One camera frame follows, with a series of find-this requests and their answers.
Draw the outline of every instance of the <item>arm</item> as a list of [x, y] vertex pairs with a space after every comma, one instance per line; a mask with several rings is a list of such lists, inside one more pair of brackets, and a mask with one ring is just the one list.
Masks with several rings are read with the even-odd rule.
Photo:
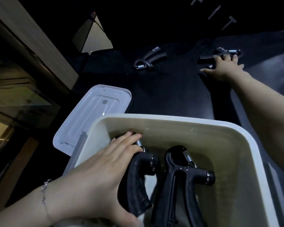
[[132, 145], [140, 138], [141, 134], [127, 132], [68, 175], [50, 182], [45, 191], [46, 205], [42, 203], [42, 187], [35, 189], [0, 212], [0, 227], [46, 227], [73, 217], [103, 217], [121, 226], [140, 226], [117, 198], [130, 160], [134, 153], [143, 151]]
[[231, 84], [265, 150], [284, 170], [284, 96], [244, 72], [237, 56], [223, 58], [215, 57], [216, 69], [201, 71]]

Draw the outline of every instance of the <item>silver bracelet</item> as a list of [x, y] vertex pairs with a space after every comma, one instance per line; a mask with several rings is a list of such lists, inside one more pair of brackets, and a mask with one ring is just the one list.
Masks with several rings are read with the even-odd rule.
[[48, 209], [47, 209], [46, 202], [45, 202], [45, 191], [46, 191], [46, 188], [47, 188], [47, 184], [50, 183], [51, 181], [52, 181], [51, 179], [48, 179], [46, 182], [43, 183], [41, 192], [43, 193], [42, 203], [44, 204], [46, 215], [47, 215], [48, 219], [50, 220], [50, 222], [53, 222], [53, 219], [49, 216]]

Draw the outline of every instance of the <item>white lid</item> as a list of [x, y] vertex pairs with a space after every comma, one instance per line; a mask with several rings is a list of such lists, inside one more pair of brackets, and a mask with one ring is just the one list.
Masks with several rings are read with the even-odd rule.
[[92, 87], [72, 110], [53, 138], [53, 146], [71, 156], [82, 132], [104, 114], [124, 113], [131, 101], [131, 92], [108, 85]]

